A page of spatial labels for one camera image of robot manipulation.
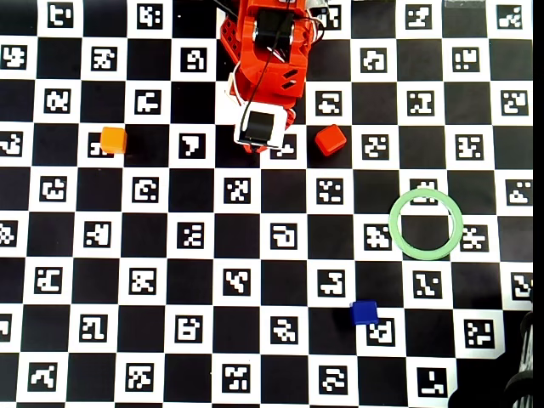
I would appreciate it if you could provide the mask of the red gripper black motor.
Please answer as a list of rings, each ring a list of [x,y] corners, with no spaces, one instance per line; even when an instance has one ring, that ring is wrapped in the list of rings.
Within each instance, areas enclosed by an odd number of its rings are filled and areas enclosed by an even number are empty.
[[[280,62],[275,56],[264,72],[265,60],[255,59],[256,69],[247,76],[241,68],[241,59],[237,61],[232,77],[232,97],[240,105],[248,102],[254,90],[257,90],[253,102],[282,106],[287,114],[285,129],[295,121],[294,105],[303,96],[308,71],[308,57],[295,56],[293,62]]]

